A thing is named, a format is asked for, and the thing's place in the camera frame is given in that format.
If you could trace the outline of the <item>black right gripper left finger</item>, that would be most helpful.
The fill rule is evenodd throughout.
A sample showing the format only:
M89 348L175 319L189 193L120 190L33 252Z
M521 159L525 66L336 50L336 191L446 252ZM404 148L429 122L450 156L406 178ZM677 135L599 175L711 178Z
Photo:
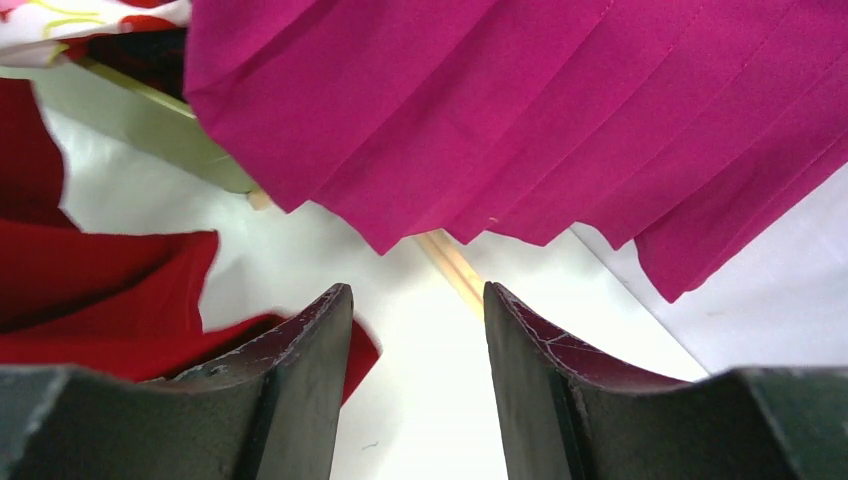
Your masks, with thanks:
M293 318L171 379L5 367L1 475L326 479L352 319L352 290L336 284Z

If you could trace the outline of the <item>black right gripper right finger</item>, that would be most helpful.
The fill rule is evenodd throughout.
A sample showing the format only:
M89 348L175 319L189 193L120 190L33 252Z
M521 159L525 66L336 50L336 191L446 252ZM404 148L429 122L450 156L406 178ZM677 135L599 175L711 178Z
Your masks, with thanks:
M512 479L843 479L845 368L686 382L607 354L503 285L484 323Z

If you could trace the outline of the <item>wooden clothes rack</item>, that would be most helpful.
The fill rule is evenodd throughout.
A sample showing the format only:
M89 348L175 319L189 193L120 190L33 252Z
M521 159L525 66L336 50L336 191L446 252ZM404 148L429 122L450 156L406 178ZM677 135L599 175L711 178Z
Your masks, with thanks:
M347 283L372 320L379 308L388 309L404 296L429 299L434 310L458 314L447 299L450 293L482 315L483 281L442 231L405 238L387 254L378 254L344 220L317 204L286 213L259 188L243 198L258 212L260 225L283 236L288 275L297 285Z

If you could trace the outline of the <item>red navy plaid skirt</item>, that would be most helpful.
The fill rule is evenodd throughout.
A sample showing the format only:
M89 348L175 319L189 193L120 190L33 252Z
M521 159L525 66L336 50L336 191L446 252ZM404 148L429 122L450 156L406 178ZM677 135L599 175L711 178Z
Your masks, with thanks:
M122 34L96 34L61 40L65 55L89 58L177 100L183 95L185 28Z

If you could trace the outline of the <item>white red floral garment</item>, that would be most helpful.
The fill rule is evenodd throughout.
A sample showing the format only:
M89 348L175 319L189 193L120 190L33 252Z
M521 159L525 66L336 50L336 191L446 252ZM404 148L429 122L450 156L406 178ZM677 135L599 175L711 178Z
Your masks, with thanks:
M1 65L39 68L77 59L95 37L185 27L191 3L28 0L1 3Z

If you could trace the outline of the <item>magenta pleated skirt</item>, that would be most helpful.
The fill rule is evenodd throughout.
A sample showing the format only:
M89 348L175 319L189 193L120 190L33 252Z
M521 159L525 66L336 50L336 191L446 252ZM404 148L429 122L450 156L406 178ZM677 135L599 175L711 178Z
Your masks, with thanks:
M843 1L196 1L185 95L284 210L634 243L668 301L847 161Z

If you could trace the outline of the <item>red dress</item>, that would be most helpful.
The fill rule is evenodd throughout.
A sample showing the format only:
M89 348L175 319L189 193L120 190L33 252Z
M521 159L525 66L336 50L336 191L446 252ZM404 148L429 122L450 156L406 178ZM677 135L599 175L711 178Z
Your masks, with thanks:
M199 301L218 251L212 231L103 234L62 210L62 154L31 85L1 83L1 389L96 406L256 404L275 377L344 403L380 351L348 289L293 317L208 331Z

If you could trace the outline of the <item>olive green plastic basket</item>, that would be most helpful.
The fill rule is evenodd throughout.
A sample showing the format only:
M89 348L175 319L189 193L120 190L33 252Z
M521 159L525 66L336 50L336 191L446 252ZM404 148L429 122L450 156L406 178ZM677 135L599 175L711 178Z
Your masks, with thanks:
M49 68L3 67L1 74L32 81L50 109L223 190L259 190L202 130L187 103L113 68L83 58Z

